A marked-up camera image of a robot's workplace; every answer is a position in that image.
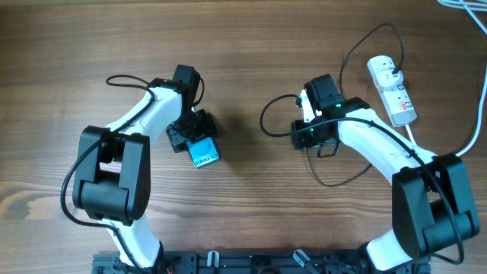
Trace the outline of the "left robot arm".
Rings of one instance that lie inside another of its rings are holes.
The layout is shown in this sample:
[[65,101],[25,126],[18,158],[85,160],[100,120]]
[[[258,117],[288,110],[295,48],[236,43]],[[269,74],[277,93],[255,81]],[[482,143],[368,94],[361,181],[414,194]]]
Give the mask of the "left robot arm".
[[[62,210],[76,224],[110,232],[118,250],[94,256],[94,273],[191,273],[195,256],[166,254],[145,210],[151,193],[150,150],[162,135],[174,152],[189,152],[196,168],[220,158],[214,120],[196,109],[205,84],[192,66],[178,65],[170,79],[138,78],[133,86],[145,96],[127,114],[81,133],[77,160],[62,185]],[[87,223],[67,208],[70,183],[73,204],[88,214]]]

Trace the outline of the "smartphone with teal screen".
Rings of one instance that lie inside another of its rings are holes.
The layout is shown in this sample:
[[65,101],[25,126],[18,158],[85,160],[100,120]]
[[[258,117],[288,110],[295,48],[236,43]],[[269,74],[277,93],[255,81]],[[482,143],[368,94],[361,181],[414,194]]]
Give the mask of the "smartphone with teal screen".
[[218,149],[212,137],[208,137],[195,143],[188,141],[186,144],[193,165],[196,168],[204,167],[219,160]]

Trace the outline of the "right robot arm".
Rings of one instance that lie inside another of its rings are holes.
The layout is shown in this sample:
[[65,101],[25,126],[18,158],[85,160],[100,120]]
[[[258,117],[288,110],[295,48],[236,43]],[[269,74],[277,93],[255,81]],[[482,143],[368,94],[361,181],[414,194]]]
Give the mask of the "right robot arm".
[[384,123],[358,97],[346,100],[330,75],[304,85],[296,100],[303,119],[291,124],[297,149],[347,146],[374,166],[392,186],[392,228],[365,245],[376,272],[391,272],[477,236],[480,221],[466,166],[455,154],[436,155],[412,144]]

